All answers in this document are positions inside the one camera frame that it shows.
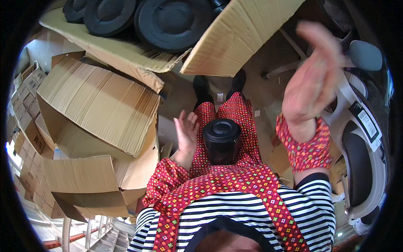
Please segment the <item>black cup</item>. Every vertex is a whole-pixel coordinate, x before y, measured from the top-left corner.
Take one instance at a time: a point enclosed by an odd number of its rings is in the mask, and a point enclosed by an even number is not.
[[[203,128],[203,138],[212,165],[233,165],[241,146],[241,128],[230,119],[216,119]]]

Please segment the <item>small card on floor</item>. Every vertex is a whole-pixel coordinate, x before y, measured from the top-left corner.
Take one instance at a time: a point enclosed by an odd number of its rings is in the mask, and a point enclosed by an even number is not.
[[[224,100],[224,93],[217,93],[217,102],[222,102]]]

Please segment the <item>hand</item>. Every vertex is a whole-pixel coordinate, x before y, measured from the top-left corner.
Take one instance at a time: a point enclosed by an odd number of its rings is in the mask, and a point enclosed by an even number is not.
[[[185,119],[185,116],[185,110],[182,110],[179,118],[174,118],[179,145],[179,151],[175,155],[174,161],[189,170],[197,150],[197,132],[200,124],[196,123],[197,115],[195,113],[191,112],[187,119]]]
[[[282,110],[293,138],[298,142],[307,142],[315,135],[315,116],[336,97],[341,47],[334,36],[318,23],[300,22],[297,34],[315,50],[288,82]]]

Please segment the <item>black boot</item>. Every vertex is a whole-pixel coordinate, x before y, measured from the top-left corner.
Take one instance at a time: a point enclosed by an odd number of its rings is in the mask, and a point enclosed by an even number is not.
[[[203,102],[214,103],[213,97],[209,94],[210,86],[208,80],[203,75],[196,75],[193,79],[193,89],[195,90],[197,102],[194,110]]]
[[[241,68],[232,79],[231,89],[227,93],[226,100],[229,100],[229,98],[231,98],[231,96],[234,93],[242,92],[245,82],[246,82],[246,73]]]

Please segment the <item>striped shirt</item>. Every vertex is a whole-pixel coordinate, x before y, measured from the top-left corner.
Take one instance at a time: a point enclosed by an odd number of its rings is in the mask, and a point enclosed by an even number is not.
[[[304,178],[294,189],[281,185],[278,194],[293,216],[310,251],[331,251],[336,228],[331,187],[325,174]],[[160,213],[143,209],[128,252],[152,251]],[[282,239],[261,199],[243,192],[224,192],[206,196],[189,204],[180,215],[176,250],[183,252],[203,225],[226,217],[262,234],[274,251],[285,251]]]

